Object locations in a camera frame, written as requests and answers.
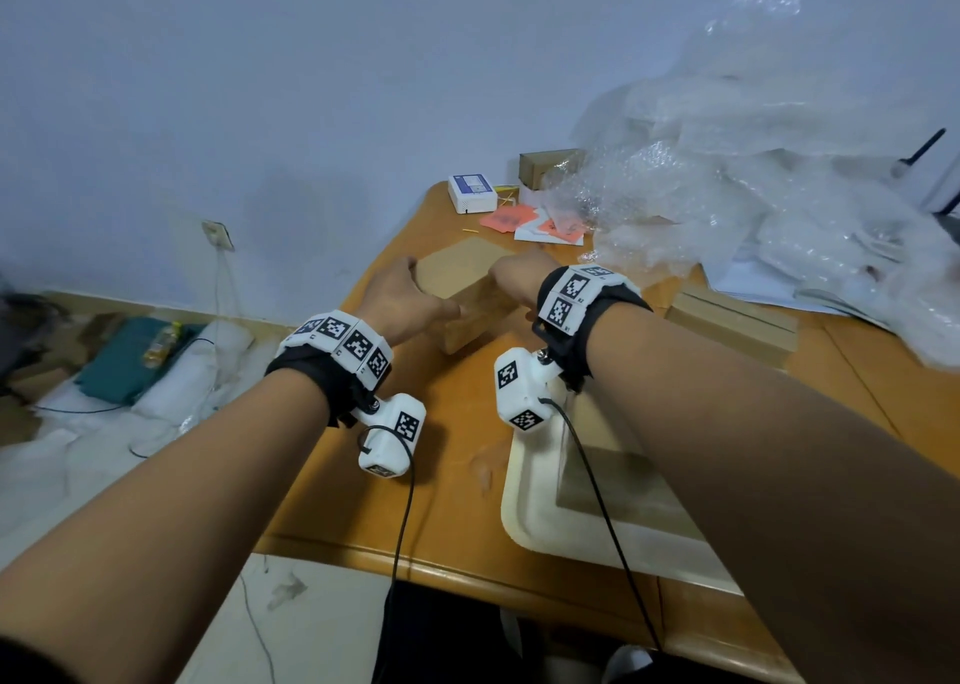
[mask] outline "white plastic tray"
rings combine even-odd
[[[557,506],[565,432],[564,420],[555,416],[539,433],[513,436],[500,503],[503,527],[535,553],[620,568],[602,517]],[[630,569],[742,595],[706,542],[624,521],[613,528]]]

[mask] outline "green cloth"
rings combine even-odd
[[[126,320],[97,356],[83,366],[77,377],[79,390],[86,396],[111,404],[131,405],[163,377],[180,352],[206,327],[184,325],[179,342],[167,361],[159,368],[148,368],[143,364],[143,354],[168,325],[168,321],[154,317]]]

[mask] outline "electrical outlet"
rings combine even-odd
[[[225,249],[227,252],[234,251],[234,242],[227,233],[227,227],[219,221],[201,221],[200,227],[206,235],[206,240],[217,249]]]

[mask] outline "sleeve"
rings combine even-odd
[[[3,637],[0,637],[0,680],[10,684],[80,684],[42,653]]]

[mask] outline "forearm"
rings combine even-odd
[[[789,376],[637,307],[608,310],[587,355],[805,676],[906,680],[943,664],[958,594],[948,561],[960,559],[953,477]]]
[[[173,680],[329,413],[305,375],[265,377],[0,574],[0,634],[84,681]]]

